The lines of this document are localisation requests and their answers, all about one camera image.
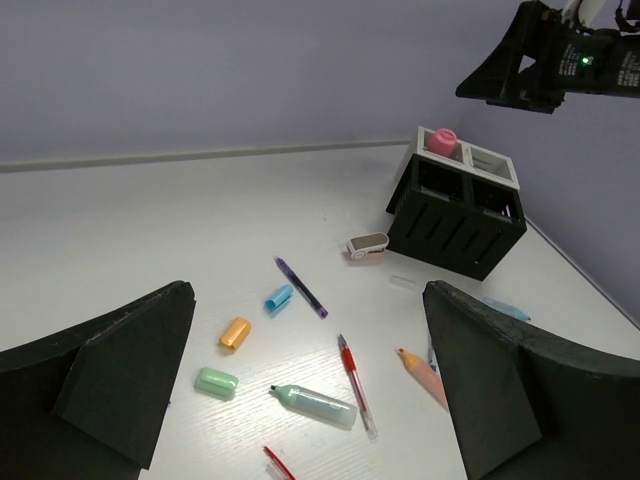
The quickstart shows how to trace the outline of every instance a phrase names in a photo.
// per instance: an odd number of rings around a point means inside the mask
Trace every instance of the red pen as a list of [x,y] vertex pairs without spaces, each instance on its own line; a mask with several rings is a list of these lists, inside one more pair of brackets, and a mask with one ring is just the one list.
[[353,355],[351,355],[351,349],[347,345],[347,341],[342,334],[338,335],[338,345],[340,346],[340,353],[342,355],[342,361],[347,369],[347,374],[351,380],[353,391],[356,394],[358,405],[360,407],[360,414],[362,415],[362,422],[364,423],[364,429],[367,431],[369,438],[375,440],[378,438],[378,430],[376,430],[376,424],[373,422],[371,416],[371,410],[369,410],[369,404],[364,396],[364,390],[362,389],[362,383],[360,383],[360,377],[356,369],[356,362],[353,361]]
[[276,454],[273,453],[273,451],[269,447],[264,446],[262,448],[264,448],[264,453],[266,453],[269,458],[273,460],[273,463],[275,463],[280,471],[284,474],[286,480],[296,480],[296,477],[293,476],[293,473],[291,473],[289,469],[284,465],[284,463],[282,463],[282,461],[278,457],[276,457]]

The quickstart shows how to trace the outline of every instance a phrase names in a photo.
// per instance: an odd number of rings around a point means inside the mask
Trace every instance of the light blue marker cap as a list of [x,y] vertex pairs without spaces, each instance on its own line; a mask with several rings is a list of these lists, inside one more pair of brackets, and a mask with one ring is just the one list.
[[514,307],[513,305],[509,305],[508,303],[504,303],[490,297],[482,297],[480,301],[485,305],[488,305],[491,308],[504,313],[505,315],[509,315],[510,317],[515,318],[516,320],[522,320],[523,322],[528,322],[529,320],[531,320],[531,317],[529,315],[524,313],[518,307]]
[[267,298],[264,306],[270,314],[275,315],[287,306],[289,300],[291,300],[291,295],[293,295],[293,287],[291,285],[283,285]]

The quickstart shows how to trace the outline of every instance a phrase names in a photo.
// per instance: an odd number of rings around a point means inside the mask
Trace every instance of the pink highlighter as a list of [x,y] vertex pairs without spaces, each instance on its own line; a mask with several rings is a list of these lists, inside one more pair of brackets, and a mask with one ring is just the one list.
[[429,365],[418,355],[409,353],[403,348],[398,350],[398,354],[411,376],[448,412],[449,404],[447,403],[447,396],[444,393],[444,385],[442,385],[440,376],[431,370]]

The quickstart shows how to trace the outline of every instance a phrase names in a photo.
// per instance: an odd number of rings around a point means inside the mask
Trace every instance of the pen holder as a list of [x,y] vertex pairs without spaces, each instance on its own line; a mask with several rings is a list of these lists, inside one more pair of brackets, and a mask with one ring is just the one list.
[[460,140],[451,158],[419,127],[387,212],[389,250],[484,280],[527,231],[511,159]]

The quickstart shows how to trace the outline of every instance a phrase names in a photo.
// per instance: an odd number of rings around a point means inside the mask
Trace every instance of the white table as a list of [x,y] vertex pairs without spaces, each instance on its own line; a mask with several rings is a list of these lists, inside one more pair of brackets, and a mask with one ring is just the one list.
[[[345,260],[345,240],[390,224],[384,208],[403,153],[383,147],[2,175],[0,351],[188,280],[198,302],[193,326],[141,479],[269,479],[265,444],[300,479],[463,479],[449,416],[394,353],[426,353],[427,281],[518,305],[534,325],[605,352],[640,359],[640,333],[533,229],[484,283],[391,252],[378,265]],[[275,319],[263,313],[264,298],[285,283],[276,254],[324,303],[326,320],[298,294]],[[395,287],[391,275],[419,289]],[[238,315],[254,328],[225,356],[217,338]],[[298,383],[355,402],[338,332],[359,365],[380,432],[375,444],[360,420],[345,432],[268,394],[271,384]],[[234,400],[193,390],[202,366],[240,378]]]

